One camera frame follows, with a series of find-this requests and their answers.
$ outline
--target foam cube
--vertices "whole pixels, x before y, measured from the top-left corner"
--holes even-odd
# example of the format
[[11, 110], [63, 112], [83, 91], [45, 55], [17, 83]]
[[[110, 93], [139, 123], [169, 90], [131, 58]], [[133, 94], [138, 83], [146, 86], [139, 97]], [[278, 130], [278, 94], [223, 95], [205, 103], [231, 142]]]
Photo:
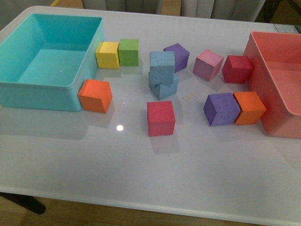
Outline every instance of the foam cube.
[[179, 43], [166, 47], [163, 50], [174, 52], [174, 59], [175, 59], [174, 73], [183, 70], [187, 67], [187, 62], [188, 62], [190, 52], [188, 52]]
[[171, 101], [148, 102], [147, 124], [149, 136], [166, 136], [174, 133], [175, 116]]
[[101, 41], [95, 51], [97, 65], [99, 68], [118, 69], [119, 42]]
[[78, 97], [85, 110], [106, 113], [112, 100], [110, 84], [107, 81], [87, 79]]
[[236, 125], [255, 124], [267, 110], [255, 91], [236, 92], [233, 96], [240, 107]]
[[150, 52], [149, 84], [171, 85], [174, 82], [174, 52]]
[[253, 71], [247, 56], [228, 56], [222, 67], [222, 75], [227, 83], [245, 83]]
[[121, 39], [118, 54], [120, 66], [139, 66], [139, 40]]
[[164, 84], [149, 84], [151, 91], [155, 94], [155, 96], [162, 100], [166, 97], [169, 97], [177, 92], [178, 89], [178, 77], [174, 74], [174, 82], [171, 85]]
[[210, 126], [224, 126], [234, 123], [240, 108], [231, 93], [219, 93], [208, 95], [204, 112]]
[[193, 73], [198, 77], [211, 81], [220, 71], [224, 57], [206, 49], [197, 56]]

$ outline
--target pink plastic bin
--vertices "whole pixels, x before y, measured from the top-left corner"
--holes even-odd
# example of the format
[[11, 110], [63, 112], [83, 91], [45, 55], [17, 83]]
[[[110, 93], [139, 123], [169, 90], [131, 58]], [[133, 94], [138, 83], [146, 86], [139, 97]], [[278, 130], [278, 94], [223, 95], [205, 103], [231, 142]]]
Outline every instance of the pink plastic bin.
[[248, 83], [267, 108], [261, 122], [273, 137], [301, 138], [301, 34], [251, 32]]

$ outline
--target table leg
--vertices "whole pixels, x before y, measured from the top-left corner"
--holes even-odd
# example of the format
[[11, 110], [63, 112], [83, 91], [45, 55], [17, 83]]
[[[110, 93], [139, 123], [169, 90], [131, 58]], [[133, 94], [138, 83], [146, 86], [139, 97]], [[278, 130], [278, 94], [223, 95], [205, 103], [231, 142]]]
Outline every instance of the table leg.
[[46, 211], [46, 206], [43, 203], [39, 202], [33, 196], [22, 195], [22, 194], [10, 194], [10, 193], [3, 193], [3, 192], [0, 192], [0, 196], [36, 214], [43, 214]]

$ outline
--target wooden floor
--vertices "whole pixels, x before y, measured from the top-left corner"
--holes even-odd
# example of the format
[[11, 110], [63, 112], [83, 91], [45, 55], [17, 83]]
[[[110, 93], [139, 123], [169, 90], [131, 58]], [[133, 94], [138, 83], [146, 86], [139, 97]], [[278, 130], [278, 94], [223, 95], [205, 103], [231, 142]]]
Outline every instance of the wooden floor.
[[79, 202], [37, 198], [46, 205], [34, 214], [0, 197], [0, 226], [254, 226]]

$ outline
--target teal box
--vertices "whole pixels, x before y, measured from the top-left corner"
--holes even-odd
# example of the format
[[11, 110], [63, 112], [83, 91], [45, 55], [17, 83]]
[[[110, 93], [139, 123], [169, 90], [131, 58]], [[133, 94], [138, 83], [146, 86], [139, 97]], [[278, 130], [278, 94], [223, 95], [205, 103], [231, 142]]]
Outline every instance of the teal box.
[[97, 70], [101, 17], [31, 14], [0, 43], [0, 105], [79, 111]]

